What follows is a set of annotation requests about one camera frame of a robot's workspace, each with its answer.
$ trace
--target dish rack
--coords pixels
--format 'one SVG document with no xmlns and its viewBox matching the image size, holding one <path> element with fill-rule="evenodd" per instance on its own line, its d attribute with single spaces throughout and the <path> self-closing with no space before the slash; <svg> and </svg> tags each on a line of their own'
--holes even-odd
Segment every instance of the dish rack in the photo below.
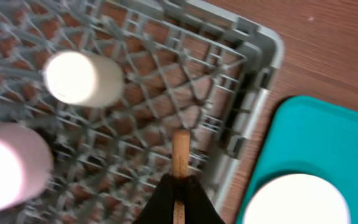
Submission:
<svg viewBox="0 0 358 224">
<path fill-rule="evenodd" d="M 120 64 L 121 100 L 51 97 L 42 65 L 65 49 Z M 0 123 L 35 129 L 55 158 L 47 190 L 0 223 L 133 222 L 170 171 L 178 128 L 219 210 L 282 59 L 274 31 L 203 1 L 0 0 Z"/>
</svg>

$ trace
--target wooden table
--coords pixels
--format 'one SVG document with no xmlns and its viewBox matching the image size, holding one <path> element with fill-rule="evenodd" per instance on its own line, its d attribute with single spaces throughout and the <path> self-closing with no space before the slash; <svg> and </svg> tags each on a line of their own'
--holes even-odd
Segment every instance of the wooden table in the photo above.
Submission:
<svg viewBox="0 0 358 224">
<path fill-rule="evenodd" d="M 233 223 L 277 106 L 310 95 L 358 111 L 358 1 L 241 1 L 210 3 L 278 32 L 285 59 L 222 209 Z"/>
</svg>

